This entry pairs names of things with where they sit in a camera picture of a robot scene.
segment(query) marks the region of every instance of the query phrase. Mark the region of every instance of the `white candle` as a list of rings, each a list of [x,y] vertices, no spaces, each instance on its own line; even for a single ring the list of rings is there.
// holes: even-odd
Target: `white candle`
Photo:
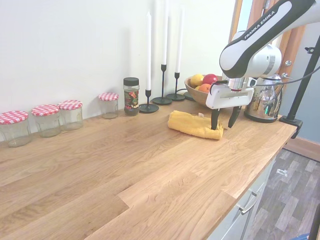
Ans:
[[[163,65],[167,65],[168,18],[169,18],[168,0],[164,0],[164,14],[163,14],[163,55],[162,55],[162,64],[163,64]]]
[[[175,65],[176,73],[180,73],[182,41],[184,38],[184,21],[185,21],[185,9],[182,7],[181,15],[180,15],[179,39],[178,39],[178,46],[177,46],[177,53],[176,53],[176,65]]]
[[[150,12],[146,15],[146,90],[151,90],[151,25]]]

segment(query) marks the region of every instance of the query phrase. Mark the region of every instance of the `vinyl floor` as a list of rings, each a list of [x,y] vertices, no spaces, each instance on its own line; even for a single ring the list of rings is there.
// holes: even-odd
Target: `vinyl floor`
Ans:
[[[286,170],[286,175],[277,170]],[[310,232],[320,204],[320,163],[287,150],[276,157],[248,240],[290,240]]]

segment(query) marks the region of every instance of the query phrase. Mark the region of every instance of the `empty jar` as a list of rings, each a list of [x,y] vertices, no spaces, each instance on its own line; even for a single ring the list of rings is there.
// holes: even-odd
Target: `empty jar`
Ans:
[[[119,95],[113,92],[105,92],[99,95],[101,114],[104,119],[114,119],[118,116]]]
[[[61,133],[59,107],[53,104],[36,106],[31,111],[38,132],[43,138],[50,138]]]
[[[83,126],[82,102],[66,100],[58,104],[65,130],[76,130]]]
[[[10,148],[26,145],[31,141],[26,111],[8,111],[0,114],[0,132]]]

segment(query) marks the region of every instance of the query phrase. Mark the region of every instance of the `electric kettle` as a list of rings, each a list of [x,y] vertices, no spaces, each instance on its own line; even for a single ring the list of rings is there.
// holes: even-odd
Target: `electric kettle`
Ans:
[[[257,85],[280,84],[281,76],[274,74],[268,79],[258,78]],[[251,102],[246,106],[244,115],[260,123],[273,123],[278,119],[278,113],[284,94],[284,85],[254,86]]]

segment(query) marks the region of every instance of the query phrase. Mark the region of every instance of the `wooden bowl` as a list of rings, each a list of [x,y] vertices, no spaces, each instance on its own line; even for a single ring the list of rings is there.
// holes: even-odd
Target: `wooden bowl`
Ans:
[[[222,76],[217,76],[218,78],[218,81],[221,81],[222,79]],[[203,105],[203,106],[206,106],[206,101],[207,101],[207,97],[208,97],[208,93],[206,92],[203,92],[203,91],[198,91],[196,89],[194,89],[191,84],[190,84],[190,80],[191,80],[191,77],[188,77],[185,81],[184,81],[184,85],[185,85],[185,88],[188,90],[188,92],[190,93],[190,95],[193,97],[193,99]]]

